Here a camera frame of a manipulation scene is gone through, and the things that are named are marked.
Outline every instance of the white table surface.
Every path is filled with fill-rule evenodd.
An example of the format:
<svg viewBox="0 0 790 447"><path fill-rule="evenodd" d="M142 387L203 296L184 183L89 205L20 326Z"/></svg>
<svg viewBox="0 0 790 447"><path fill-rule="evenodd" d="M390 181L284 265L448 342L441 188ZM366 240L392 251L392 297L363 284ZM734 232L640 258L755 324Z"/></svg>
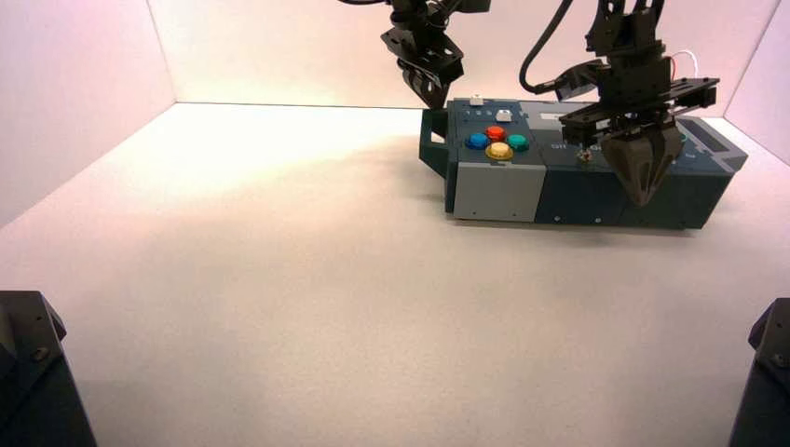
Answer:
<svg viewBox="0 0 790 447"><path fill-rule="evenodd" d="M790 168L701 231L461 223L420 112L174 106L0 229L106 446L722 446Z"/></svg>

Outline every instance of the blue button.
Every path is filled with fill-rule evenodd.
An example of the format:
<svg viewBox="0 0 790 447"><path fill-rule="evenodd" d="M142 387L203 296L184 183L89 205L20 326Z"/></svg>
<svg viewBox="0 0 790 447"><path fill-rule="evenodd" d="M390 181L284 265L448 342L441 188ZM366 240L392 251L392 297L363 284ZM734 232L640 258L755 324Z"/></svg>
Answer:
<svg viewBox="0 0 790 447"><path fill-rule="evenodd" d="M486 147L488 147L489 143L490 143L490 141L488 140L488 137L486 137L482 133L474 133L467 140L467 146L470 149L474 149L475 151L482 151L482 150L484 150Z"/></svg>
<svg viewBox="0 0 790 447"><path fill-rule="evenodd" d="M516 152L523 152L529 149L529 140L524 135L511 135L508 145Z"/></svg>

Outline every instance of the gray panel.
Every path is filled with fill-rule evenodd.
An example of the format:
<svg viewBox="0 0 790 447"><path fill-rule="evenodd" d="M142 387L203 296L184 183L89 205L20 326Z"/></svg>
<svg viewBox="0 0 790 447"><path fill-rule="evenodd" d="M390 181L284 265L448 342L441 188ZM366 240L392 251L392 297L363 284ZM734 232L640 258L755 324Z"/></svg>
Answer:
<svg viewBox="0 0 790 447"><path fill-rule="evenodd" d="M455 216L534 222L546 167L510 163L458 163Z"/></svg>
<svg viewBox="0 0 790 447"><path fill-rule="evenodd" d="M748 155L701 118L681 117L677 119L677 124L690 140L707 149L726 171L741 170L746 163Z"/></svg>
<svg viewBox="0 0 790 447"><path fill-rule="evenodd" d="M559 117L590 105L589 102L520 102L532 130L562 129Z"/></svg>

